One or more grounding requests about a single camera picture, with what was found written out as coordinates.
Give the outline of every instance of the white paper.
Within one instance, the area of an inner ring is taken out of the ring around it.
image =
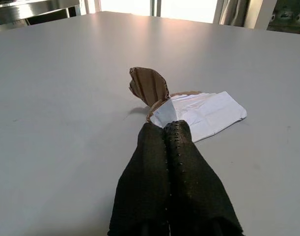
[[[151,121],[165,127],[183,119],[191,130],[192,141],[217,134],[233,123],[244,119],[246,110],[227,92],[177,95],[160,106],[150,117]]]

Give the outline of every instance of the curtain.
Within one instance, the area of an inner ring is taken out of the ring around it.
[[[249,0],[227,0],[224,3],[220,25],[244,26]]]

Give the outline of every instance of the black fabric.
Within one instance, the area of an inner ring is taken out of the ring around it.
[[[219,177],[191,141],[188,124],[165,128],[171,182],[172,236],[241,236],[242,228]]]
[[[164,131],[146,123],[119,179],[108,235],[168,236],[168,181]]]

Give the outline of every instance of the white table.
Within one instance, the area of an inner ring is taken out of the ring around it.
[[[197,143],[248,236],[300,236],[300,35],[101,12],[0,32],[0,236],[106,235],[147,108],[227,91],[248,117]]]

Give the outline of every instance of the brown cardboard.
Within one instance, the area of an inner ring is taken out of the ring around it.
[[[146,117],[149,122],[153,112],[170,99],[166,80],[155,70],[143,67],[133,67],[129,71],[132,80],[130,81],[130,91],[140,98],[151,109]],[[199,94],[198,91],[178,92],[175,95]]]

